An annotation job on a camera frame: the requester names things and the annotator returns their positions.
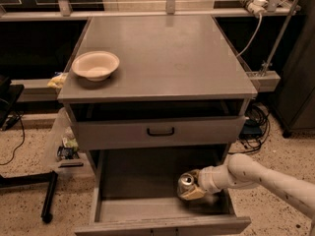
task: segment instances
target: white robotic arm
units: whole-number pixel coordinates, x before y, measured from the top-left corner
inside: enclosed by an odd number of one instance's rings
[[[178,196],[195,200],[222,189],[261,185],[312,219],[315,236],[315,185],[268,169],[245,154],[234,154],[227,164],[184,173],[178,180]]]

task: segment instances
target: black handle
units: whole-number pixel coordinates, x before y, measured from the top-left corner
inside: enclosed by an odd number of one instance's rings
[[[170,137],[175,134],[175,128],[172,127],[170,132],[167,133],[153,133],[150,128],[147,129],[147,134],[150,137]]]

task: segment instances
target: speckled floor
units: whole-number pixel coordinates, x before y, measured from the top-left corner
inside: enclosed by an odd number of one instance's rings
[[[284,139],[278,122],[272,116],[270,120],[271,134],[253,157],[269,168],[315,183],[315,135],[293,134]],[[48,172],[42,160],[49,131],[49,123],[27,123],[24,145],[9,165],[0,166],[0,174],[10,177]],[[1,162],[10,158],[21,134],[19,127],[0,133]],[[89,223],[93,175],[59,174],[49,224],[40,219],[46,187],[37,184],[0,190],[0,235],[74,235],[75,227]],[[308,235],[310,220],[264,188],[230,190],[230,195],[236,214],[252,219],[240,235]]]

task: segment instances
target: bowl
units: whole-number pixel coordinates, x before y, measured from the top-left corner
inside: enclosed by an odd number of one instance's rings
[[[92,82],[107,79],[119,66],[116,55],[107,51],[87,52],[77,57],[72,63],[72,71]]]

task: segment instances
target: drawer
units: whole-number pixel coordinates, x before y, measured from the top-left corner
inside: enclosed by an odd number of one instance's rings
[[[153,148],[233,143],[244,121],[238,116],[77,122],[72,128],[82,149]]]
[[[179,176],[217,165],[215,147],[109,149],[99,154],[90,225],[76,235],[210,236],[240,233],[228,191],[201,200],[177,197]]]

